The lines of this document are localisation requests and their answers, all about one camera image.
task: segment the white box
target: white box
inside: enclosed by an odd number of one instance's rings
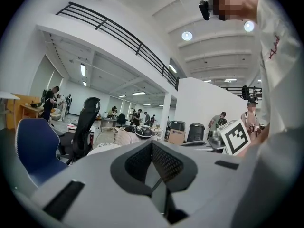
[[[238,155],[251,143],[241,119],[232,120],[219,127],[217,131],[221,135],[229,155]]]

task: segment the office chair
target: office chair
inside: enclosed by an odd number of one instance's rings
[[[100,99],[90,97],[84,102],[84,109],[81,111],[76,132],[59,135],[60,145],[58,150],[59,158],[67,158],[66,164],[70,164],[71,161],[86,156],[92,149],[91,143],[88,143],[88,136],[90,134],[90,128],[92,127],[95,118],[100,109]]]
[[[16,153],[37,187],[67,167],[56,158],[58,146],[59,137],[45,119],[28,118],[19,122]]]
[[[124,113],[120,113],[118,118],[117,118],[117,124],[120,125],[118,127],[121,127],[122,125],[125,125],[125,122],[126,122],[126,119],[125,119]]]

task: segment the mesh panel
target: mesh panel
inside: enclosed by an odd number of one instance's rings
[[[129,175],[144,183],[150,163],[151,148],[148,145],[127,159],[125,162],[125,169]]]
[[[153,145],[152,161],[162,180],[166,183],[176,177],[183,169],[183,163],[161,148]]]

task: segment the black pants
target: black pants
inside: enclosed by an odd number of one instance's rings
[[[41,118],[44,118],[48,122],[50,115],[51,115],[51,110],[44,110],[44,112],[41,114]]]

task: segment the ceiling light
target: ceiling light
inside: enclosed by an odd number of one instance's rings
[[[255,25],[252,21],[247,21],[245,24],[244,24],[244,29],[245,31],[247,32],[251,32],[253,31],[253,29],[255,28]]]
[[[136,93],[133,93],[133,95],[144,95],[146,94],[145,92],[136,92]]]
[[[172,71],[173,71],[174,73],[177,73],[176,70],[175,70],[175,68],[174,68],[171,64],[169,65],[169,67],[172,69]]]
[[[184,40],[191,40],[192,39],[192,34],[191,34],[191,32],[186,31],[186,32],[182,33],[181,37]]]
[[[82,76],[86,76],[86,66],[83,64],[80,64],[81,74]]]

